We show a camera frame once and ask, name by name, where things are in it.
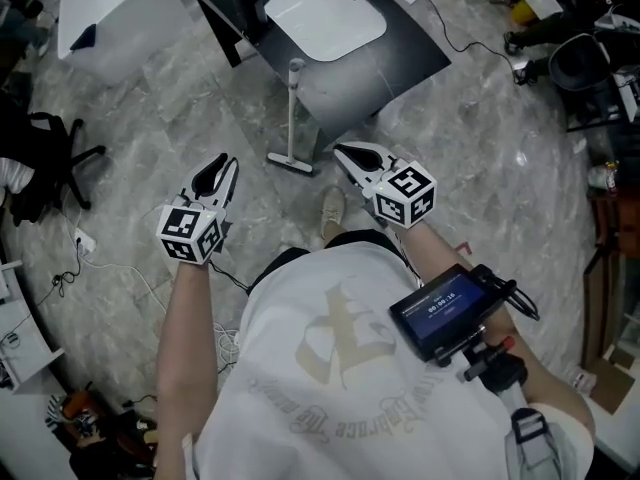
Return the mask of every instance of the small display screen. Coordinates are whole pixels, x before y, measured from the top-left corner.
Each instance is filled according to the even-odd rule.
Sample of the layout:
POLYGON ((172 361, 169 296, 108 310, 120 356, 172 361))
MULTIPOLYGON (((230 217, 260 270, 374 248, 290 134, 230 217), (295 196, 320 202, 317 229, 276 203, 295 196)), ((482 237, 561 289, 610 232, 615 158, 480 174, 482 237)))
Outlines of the small display screen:
POLYGON ((482 289, 463 274, 436 287, 420 304, 402 312, 419 339, 433 334, 460 316, 484 296, 482 289))

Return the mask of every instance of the gray tile floor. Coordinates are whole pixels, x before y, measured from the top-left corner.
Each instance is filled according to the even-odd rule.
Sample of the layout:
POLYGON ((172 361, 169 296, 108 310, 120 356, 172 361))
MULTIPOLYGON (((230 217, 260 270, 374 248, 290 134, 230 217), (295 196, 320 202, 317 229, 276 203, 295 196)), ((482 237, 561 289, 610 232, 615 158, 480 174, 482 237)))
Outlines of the gray tile floor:
MULTIPOLYGON (((204 155, 226 151, 241 163, 235 224, 216 258, 241 280, 252 281, 287 246, 318 247, 318 205, 330 183, 348 192, 347 227, 372 225, 330 160, 320 163, 314 179, 265 164, 268 149, 285 150, 284 86, 246 45, 240 47, 245 61, 232 70, 195 0, 182 1, 193 26, 120 86, 106 88, 72 70, 55 48, 34 68, 33 110, 59 114, 68 124, 83 118, 78 151, 108 148, 106 158, 79 170, 93 209, 80 211, 71 197, 65 206, 72 225, 98 242, 90 260, 135 265, 165 305, 175 266, 154 243, 160 206, 204 155)), ((454 43, 481 40, 501 48, 510 27, 504 7, 487 0, 434 2, 454 43)), ((520 329, 544 363, 561 372, 579 357, 581 274, 593 242, 587 154, 574 153, 582 136, 563 131, 560 103, 547 84, 515 87, 502 59, 478 48, 454 53, 427 2, 405 8, 452 65, 343 140, 379 142, 436 176, 439 200, 430 222, 451 243, 468 241, 472 261, 519 280, 543 316, 535 323, 517 315, 520 329)), ((299 118, 305 131, 312 129, 304 112, 299 118)), ((39 300, 54 274, 74 268, 72 225, 55 212, 39 225, 15 230, 7 224, 11 259, 23 259, 39 300)), ((216 320, 237 326, 246 297, 215 274, 211 285, 216 320)), ((51 296, 40 311, 67 352, 61 365, 75 386, 93 380, 114 404, 154 390, 164 311, 135 272, 83 267, 65 298, 51 296)))

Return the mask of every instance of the sneaker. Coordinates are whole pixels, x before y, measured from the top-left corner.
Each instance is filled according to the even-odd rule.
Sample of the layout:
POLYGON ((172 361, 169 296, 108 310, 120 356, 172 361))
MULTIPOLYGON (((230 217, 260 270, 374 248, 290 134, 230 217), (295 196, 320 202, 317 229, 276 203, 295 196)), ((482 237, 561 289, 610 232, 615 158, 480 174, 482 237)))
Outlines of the sneaker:
POLYGON ((504 51, 507 55, 518 55, 522 51, 522 48, 513 42, 514 35, 513 32, 506 32, 502 36, 504 38, 504 51))
POLYGON ((336 186, 329 187, 322 201, 322 216, 320 219, 320 236, 324 239, 324 228, 330 220, 340 225, 347 207, 344 192, 336 186))
POLYGON ((533 85, 538 81, 538 75, 532 72, 533 62, 527 62, 524 68, 516 69, 513 74, 516 85, 533 85))

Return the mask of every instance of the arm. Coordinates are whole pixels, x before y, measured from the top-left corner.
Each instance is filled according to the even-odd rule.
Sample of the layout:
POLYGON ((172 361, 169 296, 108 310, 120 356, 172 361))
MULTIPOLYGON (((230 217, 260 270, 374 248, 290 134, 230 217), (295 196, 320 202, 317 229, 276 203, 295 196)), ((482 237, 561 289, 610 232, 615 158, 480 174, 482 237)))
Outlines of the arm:
MULTIPOLYGON (((456 263, 471 269, 471 265, 424 221, 410 229, 392 227, 423 281, 432 280, 456 263)), ((573 416, 587 427, 593 437, 593 417, 585 401, 540 363, 518 333, 504 306, 487 319, 485 327, 485 341, 490 345, 498 344, 508 335, 515 339, 516 344, 509 353, 523 359, 527 367, 528 379, 522 386, 527 402, 544 403, 573 416)))
POLYGON ((180 263, 157 360, 156 480, 185 478, 182 439, 202 431, 216 403, 216 360, 207 265, 180 263))

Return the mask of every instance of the table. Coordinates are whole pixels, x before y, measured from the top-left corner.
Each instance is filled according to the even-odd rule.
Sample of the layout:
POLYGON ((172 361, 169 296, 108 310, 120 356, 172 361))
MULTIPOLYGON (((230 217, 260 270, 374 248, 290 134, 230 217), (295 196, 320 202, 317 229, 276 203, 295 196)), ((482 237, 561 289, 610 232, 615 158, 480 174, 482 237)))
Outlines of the table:
POLYGON ((449 59, 394 0, 367 0, 387 23, 385 33, 332 62, 307 56, 271 19, 255 26, 247 2, 197 0, 232 67, 241 60, 235 44, 248 40, 286 81, 293 58, 306 63, 298 98, 318 123, 317 156, 342 134, 402 93, 447 67, 449 59))

